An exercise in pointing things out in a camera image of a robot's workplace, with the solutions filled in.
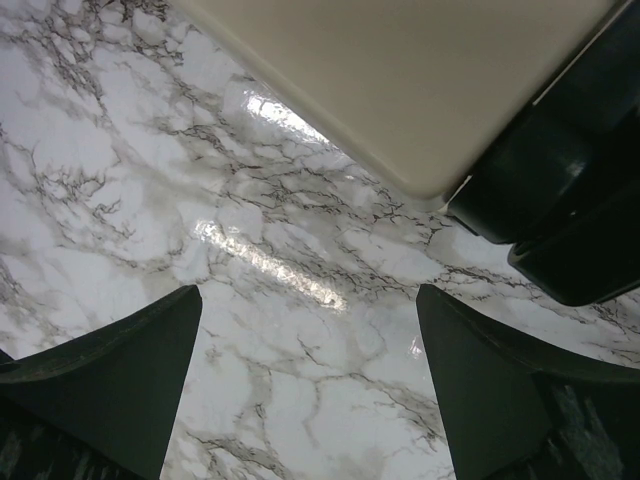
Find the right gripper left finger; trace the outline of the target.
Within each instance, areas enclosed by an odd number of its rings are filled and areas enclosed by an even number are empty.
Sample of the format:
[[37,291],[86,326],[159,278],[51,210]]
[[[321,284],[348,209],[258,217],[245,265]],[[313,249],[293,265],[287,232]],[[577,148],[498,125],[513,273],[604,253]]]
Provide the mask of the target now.
[[201,313],[183,286],[40,353],[3,353],[2,478],[159,478]]

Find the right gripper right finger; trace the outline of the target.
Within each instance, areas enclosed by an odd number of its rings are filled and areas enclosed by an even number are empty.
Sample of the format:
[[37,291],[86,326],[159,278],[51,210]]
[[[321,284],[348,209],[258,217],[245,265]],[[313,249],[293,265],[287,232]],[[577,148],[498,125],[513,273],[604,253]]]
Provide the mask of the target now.
[[417,313],[459,479],[636,479],[639,372],[421,285]]

